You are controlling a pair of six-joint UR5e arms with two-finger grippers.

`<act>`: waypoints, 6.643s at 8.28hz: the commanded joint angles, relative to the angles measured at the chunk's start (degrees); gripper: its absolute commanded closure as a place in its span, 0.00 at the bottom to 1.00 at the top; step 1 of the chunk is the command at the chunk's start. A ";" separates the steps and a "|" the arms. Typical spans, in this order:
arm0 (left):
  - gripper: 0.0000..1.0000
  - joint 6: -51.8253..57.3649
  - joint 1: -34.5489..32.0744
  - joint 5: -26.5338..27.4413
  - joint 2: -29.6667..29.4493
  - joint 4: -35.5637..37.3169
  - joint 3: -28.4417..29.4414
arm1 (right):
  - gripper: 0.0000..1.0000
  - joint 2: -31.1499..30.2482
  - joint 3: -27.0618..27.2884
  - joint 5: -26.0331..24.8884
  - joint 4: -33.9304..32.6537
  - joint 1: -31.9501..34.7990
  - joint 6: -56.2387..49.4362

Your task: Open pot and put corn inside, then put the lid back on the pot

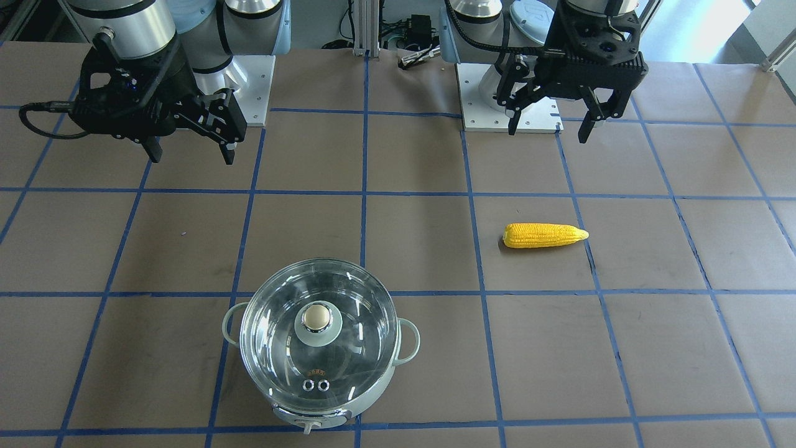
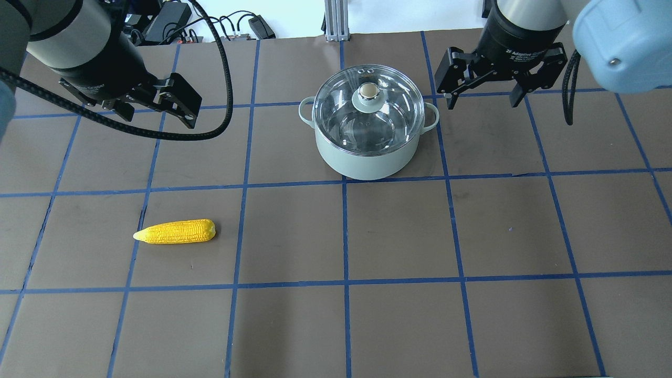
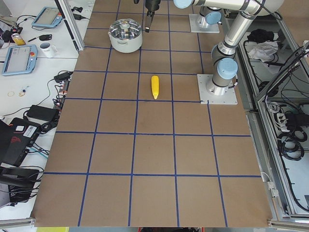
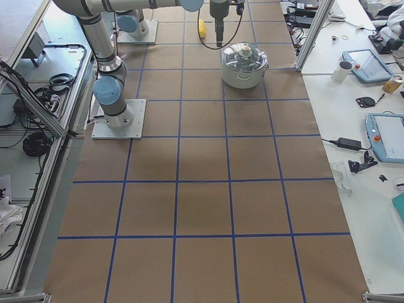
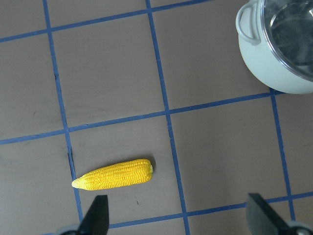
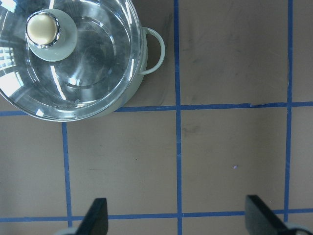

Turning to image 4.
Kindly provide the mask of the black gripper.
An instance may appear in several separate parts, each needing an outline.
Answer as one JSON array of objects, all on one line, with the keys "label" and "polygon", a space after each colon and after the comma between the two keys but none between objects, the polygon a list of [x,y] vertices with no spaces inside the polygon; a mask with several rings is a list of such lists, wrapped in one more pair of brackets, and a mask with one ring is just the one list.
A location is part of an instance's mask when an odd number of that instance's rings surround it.
[{"label": "black gripper", "polygon": [[229,0],[210,0],[210,16],[215,19],[216,46],[223,44],[223,19],[229,14]]}]

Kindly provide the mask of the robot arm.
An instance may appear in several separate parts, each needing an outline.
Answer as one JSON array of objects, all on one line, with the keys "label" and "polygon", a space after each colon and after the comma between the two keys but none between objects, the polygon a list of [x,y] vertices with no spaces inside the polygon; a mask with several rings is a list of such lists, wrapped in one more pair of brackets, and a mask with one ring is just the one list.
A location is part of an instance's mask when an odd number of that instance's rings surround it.
[{"label": "robot arm", "polygon": [[[147,8],[157,9],[162,7],[182,6],[186,11],[199,11],[204,1],[149,1]],[[210,16],[215,22],[217,49],[223,47],[223,20],[229,15],[230,1],[210,1]],[[126,33],[141,32],[140,26],[144,19],[141,9],[132,9],[117,13],[117,25]]]},{"label": "robot arm", "polygon": [[101,13],[173,6],[181,6],[186,11],[193,12],[203,5],[203,1],[55,1],[54,3],[78,19],[95,54],[100,78],[94,83],[93,94],[104,112],[107,124],[113,128],[132,124],[134,112],[124,98],[126,66],[111,44]]}]

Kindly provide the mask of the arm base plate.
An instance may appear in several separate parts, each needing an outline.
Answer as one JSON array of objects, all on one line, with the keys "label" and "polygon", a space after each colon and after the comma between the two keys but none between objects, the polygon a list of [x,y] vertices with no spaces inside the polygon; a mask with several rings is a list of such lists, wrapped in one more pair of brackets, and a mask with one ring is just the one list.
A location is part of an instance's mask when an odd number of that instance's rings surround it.
[{"label": "arm base plate", "polygon": [[119,44],[152,44],[154,45],[157,37],[157,20],[143,20],[137,31],[127,33],[122,30],[119,31],[118,43]]},{"label": "arm base plate", "polygon": [[126,99],[126,110],[118,116],[104,114],[98,108],[92,131],[94,140],[141,139],[146,110],[146,99]]}]

